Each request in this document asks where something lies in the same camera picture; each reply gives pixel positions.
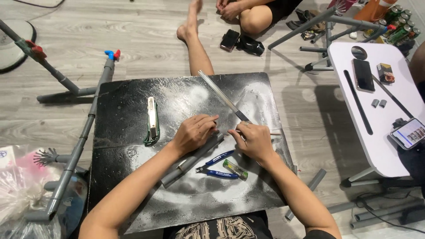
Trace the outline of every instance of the white laptop table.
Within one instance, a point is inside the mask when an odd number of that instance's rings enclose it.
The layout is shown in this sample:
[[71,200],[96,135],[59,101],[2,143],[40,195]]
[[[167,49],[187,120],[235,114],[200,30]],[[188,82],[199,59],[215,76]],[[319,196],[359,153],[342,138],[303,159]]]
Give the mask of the white laptop table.
[[[409,117],[400,107],[385,93],[380,86],[374,82],[375,92],[368,93],[356,88],[351,48],[358,46],[367,54],[372,74],[378,79],[377,65],[385,63],[391,65],[395,82],[385,87],[407,108],[407,110],[422,123],[425,122],[425,103],[423,102],[410,75],[408,65],[401,52],[394,46],[388,44],[373,43],[343,43],[334,42],[328,48],[328,55],[338,78],[345,102],[354,122],[357,134],[366,154],[370,168],[344,180],[343,186],[350,187],[363,184],[378,183],[377,180],[354,182],[355,180],[376,171],[385,177],[409,176],[409,172],[403,166],[397,155],[397,144],[389,133],[393,130],[392,123],[398,118],[409,120]],[[344,70],[348,70],[357,95],[371,125],[373,134],[369,135],[365,124],[360,116],[359,109],[354,100]],[[371,103],[374,99],[386,100],[384,108],[374,108]]]

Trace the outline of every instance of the phone screen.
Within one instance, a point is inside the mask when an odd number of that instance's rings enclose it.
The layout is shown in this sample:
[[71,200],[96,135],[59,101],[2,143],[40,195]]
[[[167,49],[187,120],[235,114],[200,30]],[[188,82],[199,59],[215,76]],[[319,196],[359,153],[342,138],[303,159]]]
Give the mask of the phone screen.
[[402,143],[406,149],[410,149],[425,138],[425,126],[419,120],[412,119],[401,128],[393,131],[392,136],[399,143]]
[[365,91],[375,91],[369,62],[353,59],[353,67],[357,88]]
[[234,45],[238,41],[239,32],[234,30],[228,30],[227,33],[223,36],[223,40],[220,43],[220,46],[226,49],[233,49]]

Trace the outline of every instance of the laminate floor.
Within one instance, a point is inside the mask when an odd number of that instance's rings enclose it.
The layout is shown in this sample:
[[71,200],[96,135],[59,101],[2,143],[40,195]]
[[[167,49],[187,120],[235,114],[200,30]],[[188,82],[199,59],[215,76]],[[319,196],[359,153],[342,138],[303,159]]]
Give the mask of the laminate floor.
[[[32,0],[38,4],[58,0]],[[326,9],[328,0],[304,0],[300,9]],[[36,43],[43,47],[47,60],[79,87],[96,86],[105,63],[104,50],[121,50],[114,80],[190,75],[185,44],[176,29],[186,18],[189,0],[65,0],[58,9],[43,9],[2,0],[2,19],[29,20],[37,30]],[[216,74],[265,71],[272,85],[280,119],[299,177],[309,182],[320,168],[327,175],[315,194],[327,206],[346,202],[365,188],[343,191],[341,179],[368,167],[360,141],[334,72],[302,72],[303,67],[320,58],[318,53],[301,52],[312,46],[295,36],[261,57],[218,47],[228,29],[216,14],[215,0],[204,0],[199,14],[199,37]],[[292,13],[287,20],[297,20]],[[346,30],[337,24],[334,33]],[[282,20],[259,37],[268,46],[290,32]],[[341,41],[353,41],[343,37]],[[323,47],[322,41],[313,46]],[[19,68],[0,75],[0,145],[30,144],[70,153],[78,140],[90,109],[89,103],[42,105],[36,96],[62,92],[64,88],[32,59]],[[79,166],[88,168],[92,154],[90,133]],[[302,238],[302,225],[288,223],[287,207],[268,211],[275,238]],[[351,211],[334,214],[343,234],[351,234]],[[385,227],[380,224],[357,231]],[[161,236],[160,231],[151,237]]]

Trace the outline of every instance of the wire cutter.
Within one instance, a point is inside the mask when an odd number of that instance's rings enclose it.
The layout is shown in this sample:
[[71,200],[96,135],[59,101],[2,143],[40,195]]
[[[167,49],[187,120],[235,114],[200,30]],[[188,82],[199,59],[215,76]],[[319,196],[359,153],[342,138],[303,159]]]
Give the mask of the wire cutter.
[[227,158],[229,155],[233,154],[234,150],[227,151],[226,153],[222,153],[218,155],[217,157],[213,158],[212,160],[205,163],[204,166],[196,168],[195,171],[197,174],[202,173],[206,175],[212,175],[212,176],[218,176],[221,178],[227,178],[227,179],[237,179],[238,176],[236,174],[228,174],[228,173],[222,173],[219,171],[209,170],[207,169],[209,166],[215,164],[216,162],[223,160]]

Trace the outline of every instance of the white plastic bag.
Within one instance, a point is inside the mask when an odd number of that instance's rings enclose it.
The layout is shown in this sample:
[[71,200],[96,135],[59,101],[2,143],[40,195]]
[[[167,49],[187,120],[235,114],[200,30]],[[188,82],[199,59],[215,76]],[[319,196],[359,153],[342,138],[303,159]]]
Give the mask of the white plastic bag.
[[63,165],[40,166],[34,156],[41,148],[13,145],[0,148],[0,238],[67,238],[78,225],[87,196],[87,184],[74,175],[55,217],[49,222],[29,222],[25,214],[45,210],[52,192],[43,186],[57,181]]

